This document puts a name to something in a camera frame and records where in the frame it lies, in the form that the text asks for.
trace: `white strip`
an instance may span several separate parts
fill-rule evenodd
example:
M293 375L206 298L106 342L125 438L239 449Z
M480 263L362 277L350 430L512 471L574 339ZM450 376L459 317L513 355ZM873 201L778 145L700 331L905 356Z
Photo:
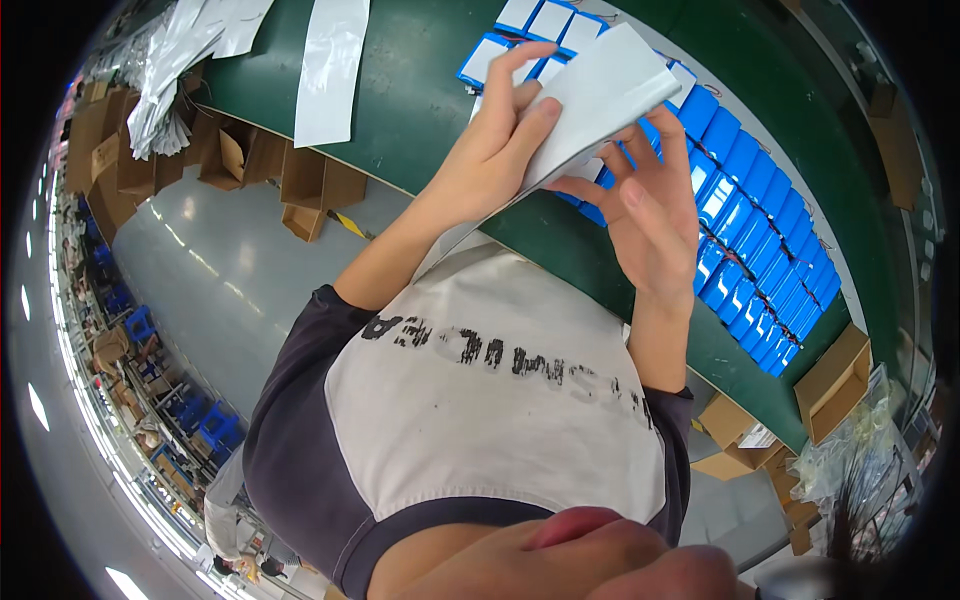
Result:
M316 0L297 90L294 147L350 140L353 91L370 0Z

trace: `hand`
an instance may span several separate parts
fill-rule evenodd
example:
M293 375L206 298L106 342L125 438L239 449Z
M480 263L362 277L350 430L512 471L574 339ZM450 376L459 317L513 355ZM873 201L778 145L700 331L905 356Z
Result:
M245 552L240 555L239 570L247 579L255 584L260 584L260 569L256 566L256 556Z
M480 111L411 205L422 208L421 218L439 232L483 219L519 190L530 157L553 130L562 107L545 98L518 123L541 86L531 80L514 88L514 71L556 49L554 43L528 41L491 62Z
M620 268L636 287L638 309L689 319L699 225L684 126L663 106L651 110L647 119L660 132L663 163L633 124L617 138L636 168L615 142L597 154L616 178L613 189L569 176L549 187L600 208Z

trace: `ceiling light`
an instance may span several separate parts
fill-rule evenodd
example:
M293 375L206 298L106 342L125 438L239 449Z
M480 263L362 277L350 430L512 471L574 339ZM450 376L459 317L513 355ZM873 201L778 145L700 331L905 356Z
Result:
M43 410L43 403L40 402L39 396L36 395L33 384L27 384L27 392L30 394L30 405L34 407L34 413L36 417L40 419L40 424L43 425L44 429L50 431L50 423L47 422L47 412Z
M20 301L23 302L23 314L30 320L30 302L27 300L27 288L20 286Z
M120 591L124 593L125 596L130 598L130 600L148 600L147 596L144 595L140 588L136 586L133 582L133 579L130 578L130 575L123 573L116 569L107 567L107 575L110 576L110 579L113 580L113 583L120 588Z

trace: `finger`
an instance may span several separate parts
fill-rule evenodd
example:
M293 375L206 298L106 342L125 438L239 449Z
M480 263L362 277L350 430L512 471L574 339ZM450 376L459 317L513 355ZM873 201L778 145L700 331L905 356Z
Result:
M553 192L569 194L570 196L594 205L600 205L607 193L607 190L593 181L585 180L582 177L571 177L570 175L557 178L557 180L548 184L546 188Z
M514 105L514 71L530 59L548 57L557 50L557 44L545 41L527 41L491 60L484 84L484 108L497 112Z
M690 252L689 246L670 223L666 209L638 181L633 178L625 180L620 186L620 198L627 213L660 256L675 260Z
M500 154L517 164L527 164L546 136L553 131L562 109L556 98L541 100L523 116Z
M623 142L627 152L634 158L637 169L660 166L660 159L657 158L654 147L650 145L650 139L640 125L636 123L629 125L617 135L617 139Z
M601 148L597 157L603 159L603 163L607 165L617 181L628 178L634 172L634 165L630 164L630 160L623 154L616 142L610 142Z
M543 86L535 79L529 79L514 88L514 110L520 112L534 101Z
M663 164L689 173L690 158L686 155L686 133L680 119L664 105L654 108L646 116L650 124L660 132Z

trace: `hair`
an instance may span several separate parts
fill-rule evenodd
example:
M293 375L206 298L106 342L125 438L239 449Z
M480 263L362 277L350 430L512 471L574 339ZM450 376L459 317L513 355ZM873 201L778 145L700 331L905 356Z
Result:
M270 575L271 577L283 577L286 579L286 575L283 573L283 563L270 556L267 557L267 560L263 562L260 566L260 572Z
M213 557L213 568L217 570L221 575L229 576L235 573L232 567L227 566L227 563L224 561L224 557L217 555Z

